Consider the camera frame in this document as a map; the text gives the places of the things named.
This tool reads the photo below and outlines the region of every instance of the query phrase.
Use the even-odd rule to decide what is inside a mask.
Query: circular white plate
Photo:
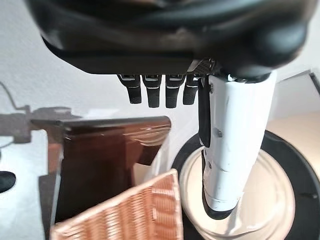
[[[223,220],[207,216],[202,203],[201,148],[185,161],[179,178],[181,204],[189,220],[206,240],[284,239],[295,216],[295,196],[285,171],[261,150],[244,193]]]

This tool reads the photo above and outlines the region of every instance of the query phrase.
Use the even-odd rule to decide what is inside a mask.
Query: white wall
[[[317,56],[319,20],[318,10],[305,51],[280,70],[279,79],[310,67],[320,67]],[[184,142],[198,131],[197,101],[193,106],[183,106],[182,92],[176,109],[164,107],[164,85],[161,86],[160,108],[148,108],[145,91],[142,91],[143,104],[131,105],[125,87],[116,76],[90,75],[55,57],[43,44],[21,0],[0,1],[0,23],[0,82],[11,92],[18,107],[30,105],[31,111],[68,107],[74,115],[92,118],[167,115],[172,121],[168,149],[171,162]],[[23,113],[13,109],[0,86],[0,115],[9,118],[17,112]],[[5,124],[0,122],[0,132],[14,124],[14,119]],[[0,146],[11,140],[11,137],[0,136]],[[13,189],[0,195],[0,239],[41,240],[38,176],[47,173],[46,134],[32,131],[30,143],[12,144],[1,149],[1,153],[0,170],[15,172],[17,181]]]
[[[308,73],[276,84],[269,121],[312,112],[320,112],[320,95]]]

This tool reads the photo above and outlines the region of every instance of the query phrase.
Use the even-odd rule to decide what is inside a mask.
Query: white robotic arm
[[[209,85],[210,107],[202,200],[214,219],[226,218],[243,194],[265,133],[276,75],[256,81],[210,75],[200,83]]]

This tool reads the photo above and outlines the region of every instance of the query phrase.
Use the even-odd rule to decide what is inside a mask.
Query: black rim
[[[179,176],[187,158],[200,147],[198,134],[183,145],[172,164]],[[272,132],[265,131],[261,149],[281,165],[292,185],[295,215],[285,239],[320,239],[320,182],[314,170],[298,150]],[[203,239],[183,209],[182,221],[185,240]]]

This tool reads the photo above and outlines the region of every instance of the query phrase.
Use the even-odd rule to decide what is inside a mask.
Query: wicker basket
[[[175,169],[51,228],[52,240],[182,240]]]

